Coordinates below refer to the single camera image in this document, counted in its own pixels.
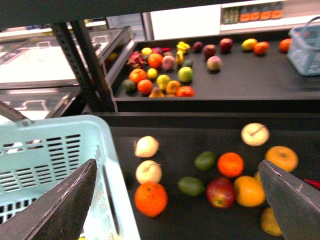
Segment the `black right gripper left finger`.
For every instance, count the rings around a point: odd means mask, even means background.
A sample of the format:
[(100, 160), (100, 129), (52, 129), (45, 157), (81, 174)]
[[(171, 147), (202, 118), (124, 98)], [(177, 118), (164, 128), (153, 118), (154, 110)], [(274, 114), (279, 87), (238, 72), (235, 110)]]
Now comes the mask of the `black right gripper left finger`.
[(0, 226), (2, 240), (77, 240), (92, 203), (97, 164), (87, 160)]

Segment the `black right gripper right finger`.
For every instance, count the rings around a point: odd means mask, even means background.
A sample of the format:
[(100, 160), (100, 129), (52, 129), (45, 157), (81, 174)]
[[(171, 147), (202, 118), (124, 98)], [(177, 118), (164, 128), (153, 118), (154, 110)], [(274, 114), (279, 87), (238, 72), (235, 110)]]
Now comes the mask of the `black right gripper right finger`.
[(320, 238), (320, 191), (269, 160), (258, 166), (267, 203), (286, 240)]

